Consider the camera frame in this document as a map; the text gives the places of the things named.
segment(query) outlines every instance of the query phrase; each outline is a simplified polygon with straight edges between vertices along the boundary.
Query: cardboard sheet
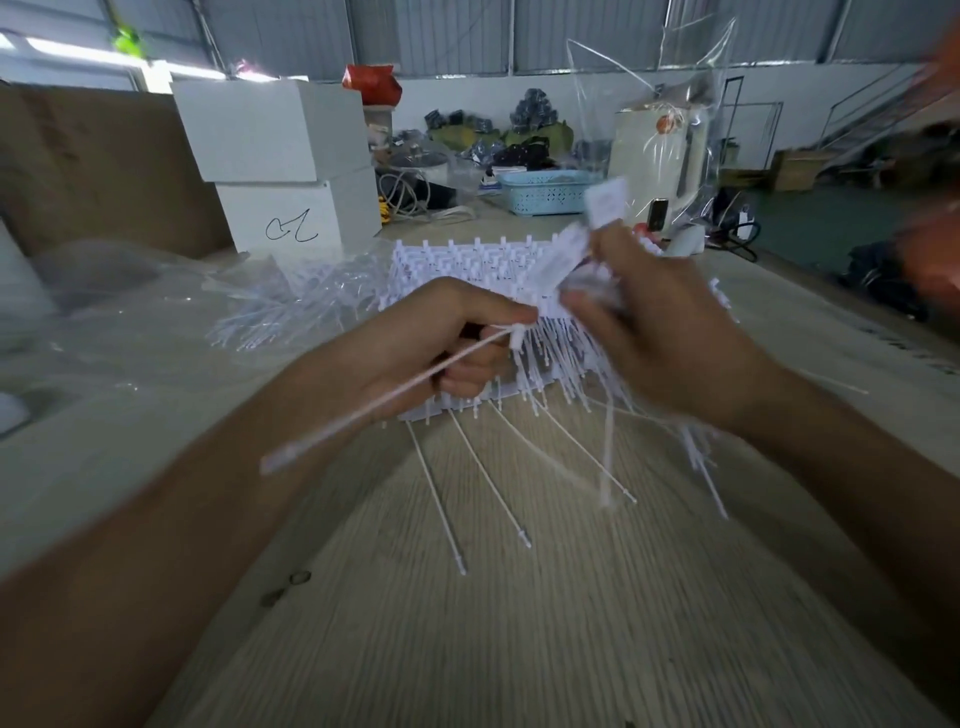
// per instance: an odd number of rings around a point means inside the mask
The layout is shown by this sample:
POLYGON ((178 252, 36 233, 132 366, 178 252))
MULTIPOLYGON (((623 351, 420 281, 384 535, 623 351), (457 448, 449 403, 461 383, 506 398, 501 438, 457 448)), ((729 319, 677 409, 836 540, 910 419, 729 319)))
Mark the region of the cardboard sheet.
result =
POLYGON ((27 255, 97 238, 201 258, 230 246, 173 98, 0 85, 0 213, 27 255))

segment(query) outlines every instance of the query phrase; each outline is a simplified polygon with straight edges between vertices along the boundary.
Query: blue plastic basket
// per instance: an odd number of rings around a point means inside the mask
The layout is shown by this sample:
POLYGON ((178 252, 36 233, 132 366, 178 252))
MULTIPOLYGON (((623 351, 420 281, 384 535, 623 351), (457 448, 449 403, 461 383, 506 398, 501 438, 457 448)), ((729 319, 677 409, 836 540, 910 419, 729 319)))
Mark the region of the blue plastic basket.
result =
POLYGON ((500 183, 517 215, 572 215, 584 211, 584 190, 600 182, 594 172, 550 169, 543 172, 508 172, 500 183))

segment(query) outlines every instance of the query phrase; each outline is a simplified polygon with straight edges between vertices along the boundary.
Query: white cardboard box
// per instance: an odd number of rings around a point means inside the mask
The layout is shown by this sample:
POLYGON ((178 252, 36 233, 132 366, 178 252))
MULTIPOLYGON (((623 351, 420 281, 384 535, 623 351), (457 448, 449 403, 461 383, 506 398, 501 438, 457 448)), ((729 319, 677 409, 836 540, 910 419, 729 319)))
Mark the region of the white cardboard box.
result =
POLYGON ((313 184, 217 184, 217 193, 240 253, 336 262, 380 232, 370 166, 313 184))
POLYGON ((207 182, 322 182, 369 167, 360 93, 304 81, 176 81, 207 182))

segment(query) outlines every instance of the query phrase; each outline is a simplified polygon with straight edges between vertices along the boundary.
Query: staircase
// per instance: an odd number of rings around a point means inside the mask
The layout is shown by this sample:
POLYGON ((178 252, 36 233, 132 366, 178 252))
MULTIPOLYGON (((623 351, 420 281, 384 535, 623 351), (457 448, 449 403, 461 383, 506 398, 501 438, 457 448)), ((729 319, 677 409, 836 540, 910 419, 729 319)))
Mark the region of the staircase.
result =
POLYGON ((830 107, 814 149, 832 152, 831 165, 845 161, 903 119, 947 95, 946 91, 933 92, 925 87, 924 78, 909 73, 902 63, 841 99, 830 107))

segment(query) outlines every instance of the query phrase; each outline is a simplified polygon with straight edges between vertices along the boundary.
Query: hand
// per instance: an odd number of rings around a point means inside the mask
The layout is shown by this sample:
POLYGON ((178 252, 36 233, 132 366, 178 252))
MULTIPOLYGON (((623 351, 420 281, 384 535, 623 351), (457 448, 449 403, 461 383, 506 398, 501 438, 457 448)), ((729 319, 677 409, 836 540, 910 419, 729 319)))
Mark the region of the hand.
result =
MULTIPOLYGON (((375 400, 433 364, 476 343, 460 337, 466 324, 481 326, 489 338, 510 324, 533 324, 537 309, 516 303, 461 280, 432 280, 360 327, 317 350, 339 373, 338 399, 344 408, 357 409, 375 400)), ((440 375, 404 392, 373 413, 391 417, 440 392, 469 399, 487 382, 510 368, 509 335, 454 362, 440 375)))
POLYGON ((582 291, 561 302, 646 399, 736 429, 761 381, 781 371, 714 299, 687 258, 658 258, 614 223, 590 238, 592 255, 620 278, 627 326, 582 291))

